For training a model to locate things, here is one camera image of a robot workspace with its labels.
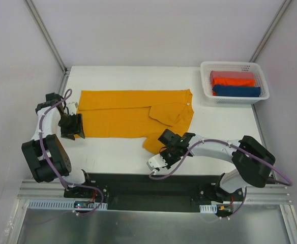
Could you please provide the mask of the yellow t shirt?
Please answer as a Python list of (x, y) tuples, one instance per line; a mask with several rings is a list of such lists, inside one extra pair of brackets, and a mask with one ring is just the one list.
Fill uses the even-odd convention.
[(194, 111), (187, 90), (106, 90), (81, 92), (78, 113), (88, 138), (144, 138), (147, 151), (158, 154), (166, 130), (188, 131)]

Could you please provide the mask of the white plastic basket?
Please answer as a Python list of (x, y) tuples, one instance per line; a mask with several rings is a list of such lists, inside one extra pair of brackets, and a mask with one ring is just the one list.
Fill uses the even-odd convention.
[[(254, 74), (255, 85), (261, 88), (259, 97), (225, 97), (213, 96), (210, 74), (212, 71), (251, 72)], [(269, 87), (261, 67), (248, 62), (202, 62), (200, 65), (202, 88), (205, 99), (210, 104), (247, 104), (252, 105), (269, 98)]]

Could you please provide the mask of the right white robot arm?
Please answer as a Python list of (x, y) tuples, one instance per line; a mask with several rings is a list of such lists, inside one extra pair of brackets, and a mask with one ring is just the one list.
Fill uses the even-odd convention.
[(245, 186), (263, 188), (268, 181), (275, 157), (251, 136), (241, 140), (218, 140), (186, 132), (182, 136), (166, 129), (158, 140), (163, 144), (160, 152), (149, 160), (155, 172), (170, 169), (184, 156), (209, 157), (232, 163), (235, 169), (221, 174), (215, 186), (215, 196), (227, 200), (233, 192)]

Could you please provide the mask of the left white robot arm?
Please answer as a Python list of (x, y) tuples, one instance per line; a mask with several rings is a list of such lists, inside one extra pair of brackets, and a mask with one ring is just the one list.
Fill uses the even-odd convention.
[(84, 170), (72, 171), (72, 164), (59, 136), (75, 140), (85, 138), (82, 114), (76, 102), (67, 102), (72, 90), (64, 96), (50, 93), (46, 101), (36, 106), (38, 117), (31, 140), (22, 144), (22, 153), (36, 182), (58, 179), (65, 189), (76, 185), (75, 191), (83, 198), (93, 193), (93, 185), (85, 180)]

